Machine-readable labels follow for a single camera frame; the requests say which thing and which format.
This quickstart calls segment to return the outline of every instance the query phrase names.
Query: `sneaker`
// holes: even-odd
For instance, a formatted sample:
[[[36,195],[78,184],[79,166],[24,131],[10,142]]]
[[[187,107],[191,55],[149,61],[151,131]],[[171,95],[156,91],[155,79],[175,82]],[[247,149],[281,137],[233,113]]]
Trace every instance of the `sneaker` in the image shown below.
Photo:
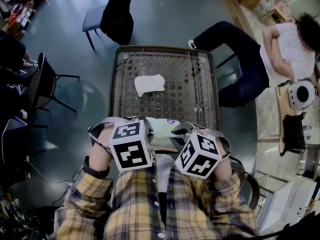
[[[30,77],[32,76],[38,69],[38,64],[31,64],[30,67],[28,67],[26,74]]]
[[[197,47],[196,47],[193,39],[190,39],[190,40],[188,41],[188,46],[190,47],[190,49],[197,49]]]

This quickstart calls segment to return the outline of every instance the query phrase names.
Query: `person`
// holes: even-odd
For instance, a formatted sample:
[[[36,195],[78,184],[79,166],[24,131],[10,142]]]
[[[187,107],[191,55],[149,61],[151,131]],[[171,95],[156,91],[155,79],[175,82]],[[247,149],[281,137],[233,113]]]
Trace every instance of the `person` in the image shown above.
[[[31,76],[38,68],[38,62],[31,58],[26,46],[2,30],[0,30],[0,52],[0,66],[13,72],[26,70]]]
[[[112,130],[113,125],[106,126],[98,140],[108,143]],[[220,141],[217,146],[225,155]],[[112,156],[94,144],[63,207],[55,212],[50,239],[214,240],[259,235],[229,159],[208,179],[181,174],[169,160],[169,155],[156,154],[151,167],[122,171],[113,189],[107,178]]]
[[[238,57],[243,74],[219,91],[220,107],[243,107],[268,87],[312,74],[315,52],[320,51],[320,26],[309,14],[301,15],[297,24],[269,26],[262,35],[259,45],[238,27],[221,21],[188,41],[191,49],[204,51],[226,44]]]

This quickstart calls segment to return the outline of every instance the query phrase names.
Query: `black bag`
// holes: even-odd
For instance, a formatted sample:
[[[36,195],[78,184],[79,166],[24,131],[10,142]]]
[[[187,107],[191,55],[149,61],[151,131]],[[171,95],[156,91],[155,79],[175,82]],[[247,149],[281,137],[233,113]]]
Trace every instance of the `black bag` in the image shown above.
[[[283,119],[284,131],[284,150],[280,153],[282,157],[287,151],[303,154],[306,150],[304,130],[302,127],[302,120],[306,113],[300,115],[286,115]]]
[[[100,23],[100,29],[119,45],[128,45],[134,29],[130,14],[131,0],[109,0]]]

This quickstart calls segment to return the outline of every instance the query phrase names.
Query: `shirt button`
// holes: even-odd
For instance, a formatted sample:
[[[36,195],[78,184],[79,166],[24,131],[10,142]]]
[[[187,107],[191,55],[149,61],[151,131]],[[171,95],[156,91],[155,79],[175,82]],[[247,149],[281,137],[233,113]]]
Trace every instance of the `shirt button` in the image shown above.
[[[158,237],[159,238],[165,238],[165,234],[164,233],[158,233]]]

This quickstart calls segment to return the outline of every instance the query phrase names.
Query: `black backpack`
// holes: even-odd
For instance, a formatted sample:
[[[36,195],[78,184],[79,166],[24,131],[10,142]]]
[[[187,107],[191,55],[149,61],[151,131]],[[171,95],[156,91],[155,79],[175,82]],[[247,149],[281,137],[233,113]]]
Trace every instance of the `black backpack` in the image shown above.
[[[131,0],[109,0],[100,23],[100,29],[119,45],[128,45],[134,29],[130,14]]]

